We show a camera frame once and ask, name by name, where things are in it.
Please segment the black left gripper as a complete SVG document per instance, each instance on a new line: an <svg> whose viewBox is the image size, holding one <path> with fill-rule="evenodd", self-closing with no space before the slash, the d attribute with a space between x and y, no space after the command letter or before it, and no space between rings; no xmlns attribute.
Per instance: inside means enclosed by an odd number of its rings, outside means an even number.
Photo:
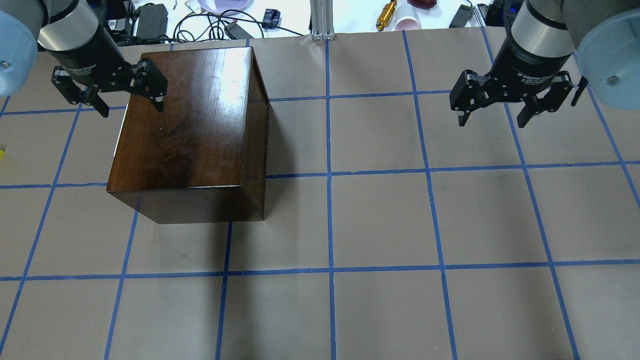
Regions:
<svg viewBox="0 0 640 360"><path fill-rule="evenodd" d="M137 64L126 62L104 27L97 28L84 45L52 51L51 55L59 62L52 72L51 83L71 105L92 107L106 118L110 108L99 91L128 92L150 100L157 112L164 110L163 98L169 82L162 71L150 57L143 57Z"/></svg>

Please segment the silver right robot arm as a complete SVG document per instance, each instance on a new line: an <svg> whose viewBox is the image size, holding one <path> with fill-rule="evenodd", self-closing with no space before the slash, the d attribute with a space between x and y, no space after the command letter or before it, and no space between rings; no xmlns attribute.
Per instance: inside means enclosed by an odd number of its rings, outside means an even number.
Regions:
<svg viewBox="0 0 640 360"><path fill-rule="evenodd" d="M573 82L563 66L576 54L582 75L571 105L590 87L613 109L639 109L637 0L526 0L486 75L462 71L449 95L458 124L495 103L523 103L519 128L558 111Z"/></svg>

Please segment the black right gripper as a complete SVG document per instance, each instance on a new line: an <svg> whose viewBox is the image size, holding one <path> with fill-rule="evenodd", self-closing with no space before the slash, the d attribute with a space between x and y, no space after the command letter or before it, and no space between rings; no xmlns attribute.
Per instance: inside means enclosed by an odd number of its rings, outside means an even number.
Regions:
<svg viewBox="0 0 640 360"><path fill-rule="evenodd" d="M457 112L458 126L465 126L471 113L496 102L518 103L524 107L516 120L518 128L543 112L558 111L574 87L570 73L563 70L569 56L544 57L522 48L513 38L505 38L486 76L462 71L449 93L450 109ZM538 98L537 95L548 89Z"/></svg>

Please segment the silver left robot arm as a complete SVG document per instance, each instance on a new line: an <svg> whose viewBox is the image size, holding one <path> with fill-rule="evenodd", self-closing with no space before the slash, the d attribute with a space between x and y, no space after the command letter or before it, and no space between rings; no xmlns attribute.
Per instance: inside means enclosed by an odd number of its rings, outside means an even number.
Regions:
<svg viewBox="0 0 640 360"><path fill-rule="evenodd" d="M167 78L150 58L127 62L85 0L3 0L0 5L0 93L9 97L25 84L42 47L58 61L51 82L72 105L109 107L101 92L127 92L163 111Z"/></svg>

